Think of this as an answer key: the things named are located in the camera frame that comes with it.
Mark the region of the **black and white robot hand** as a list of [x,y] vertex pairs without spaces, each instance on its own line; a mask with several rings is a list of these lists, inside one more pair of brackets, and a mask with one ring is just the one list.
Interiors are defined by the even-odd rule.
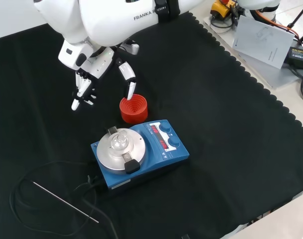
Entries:
[[89,40],[77,44],[71,44],[64,40],[58,59],[65,66],[75,70],[76,90],[71,105],[72,110],[77,110],[81,102],[89,105],[94,104],[96,99],[95,85],[113,64],[117,65],[124,79],[124,97],[131,100],[136,88],[136,75],[128,62],[116,58],[116,51],[119,48],[133,55],[139,51],[139,45],[130,39],[116,47],[94,45]]

